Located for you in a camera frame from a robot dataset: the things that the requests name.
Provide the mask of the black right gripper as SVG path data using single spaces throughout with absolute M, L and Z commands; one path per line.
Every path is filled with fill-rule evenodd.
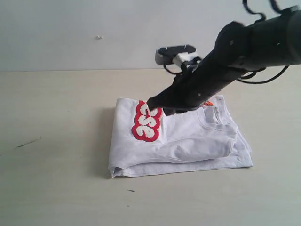
M 244 74 L 244 69 L 219 63 L 216 52 L 212 50 L 197 66 L 177 75 L 175 84 L 150 97 L 147 100 L 148 108 L 162 108 L 165 116 L 195 110 Z

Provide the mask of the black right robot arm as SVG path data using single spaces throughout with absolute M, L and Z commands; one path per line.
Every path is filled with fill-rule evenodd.
M 162 47 L 156 51 L 158 65 L 177 65 L 174 82 L 147 100 L 150 110 L 162 108 L 166 115 L 193 111 L 233 81 L 248 83 L 268 67 L 301 62 L 301 11 L 297 7 L 273 9 L 278 17 L 262 17 L 245 26 L 233 21 L 219 32 L 213 50 L 201 58 L 191 45 Z

